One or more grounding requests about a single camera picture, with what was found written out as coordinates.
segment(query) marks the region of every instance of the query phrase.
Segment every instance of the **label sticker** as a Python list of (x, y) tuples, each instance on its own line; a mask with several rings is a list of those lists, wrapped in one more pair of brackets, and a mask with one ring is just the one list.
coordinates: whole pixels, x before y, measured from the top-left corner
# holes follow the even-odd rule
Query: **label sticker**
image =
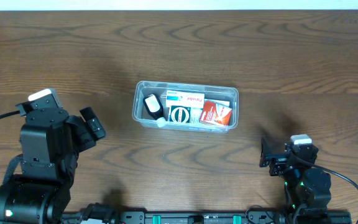
[(167, 91), (167, 106), (186, 106), (203, 108), (204, 93), (187, 93), (180, 91)]
[(150, 112), (154, 113), (160, 109), (160, 104), (158, 103), (154, 94), (149, 95), (149, 97), (145, 101), (147, 107), (149, 107)]
[(178, 123), (189, 123), (190, 121), (190, 108), (182, 106), (172, 106), (170, 113), (170, 121)]

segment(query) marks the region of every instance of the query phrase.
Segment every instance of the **white wall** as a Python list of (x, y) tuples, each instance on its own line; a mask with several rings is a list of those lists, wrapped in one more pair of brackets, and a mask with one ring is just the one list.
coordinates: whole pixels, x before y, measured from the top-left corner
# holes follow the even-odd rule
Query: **white wall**
[(0, 10), (358, 9), (358, 0), (0, 0)]

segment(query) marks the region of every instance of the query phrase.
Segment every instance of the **white bottle cap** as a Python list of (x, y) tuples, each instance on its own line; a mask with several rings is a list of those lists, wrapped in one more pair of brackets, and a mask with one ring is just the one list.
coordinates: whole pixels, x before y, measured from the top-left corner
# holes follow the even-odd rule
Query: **white bottle cap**
[(157, 119), (157, 126), (159, 128), (164, 127), (166, 124), (167, 124), (167, 121), (165, 120), (164, 117)]

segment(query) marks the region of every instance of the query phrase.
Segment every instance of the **cardboard box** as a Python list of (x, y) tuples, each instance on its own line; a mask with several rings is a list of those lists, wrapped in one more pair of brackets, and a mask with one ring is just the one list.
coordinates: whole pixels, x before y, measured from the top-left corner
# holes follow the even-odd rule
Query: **cardboard box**
[(227, 126), (230, 121), (232, 109), (212, 101), (205, 101), (200, 123)]
[(167, 90), (167, 107), (186, 106), (191, 108), (202, 108), (204, 106), (204, 93), (185, 93)]
[(228, 102), (228, 101), (205, 99), (205, 100), (204, 100), (204, 103), (205, 103), (205, 101), (207, 101), (207, 100), (212, 101), (212, 102), (214, 102), (214, 103), (218, 103), (218, 104), (223, 105), (223, 106), (230, 107), (230, 102)]

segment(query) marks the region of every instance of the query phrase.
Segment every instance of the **black bottle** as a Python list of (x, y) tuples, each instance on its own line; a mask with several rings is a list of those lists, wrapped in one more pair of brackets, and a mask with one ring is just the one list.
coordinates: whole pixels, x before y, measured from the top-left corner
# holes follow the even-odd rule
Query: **black bottle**
[(156, 95), (150, 94), (149, 96), (146, 96), (143, 99), (143, 104), (146, 107), (146, 110), (151, 117), (153, 117), (154, 119), (156, 119), (159, 122), (166, 121), (164, 118), (163, 107), (162, 107), (161, 101), (159, 100), (159, 98)]

